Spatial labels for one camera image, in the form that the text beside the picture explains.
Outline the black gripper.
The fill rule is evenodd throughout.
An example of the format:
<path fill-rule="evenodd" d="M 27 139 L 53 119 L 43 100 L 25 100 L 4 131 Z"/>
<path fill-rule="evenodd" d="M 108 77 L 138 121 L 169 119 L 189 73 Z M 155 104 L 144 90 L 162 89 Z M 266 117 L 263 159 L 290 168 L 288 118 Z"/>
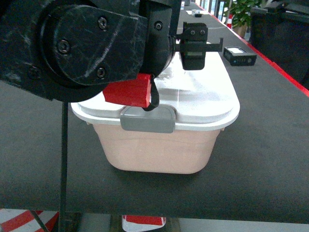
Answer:
<path fill-rule="evenodd" d="M 219 43 L 207 43 L 208 27 L 205 23 L 183 23 L 183 32 L 176 36 L 179 43 L 175 51 L 179 52 L 184 70 L 202 70 L 205 67 L 207 52 L 221 52 L 224 39 Z"/>

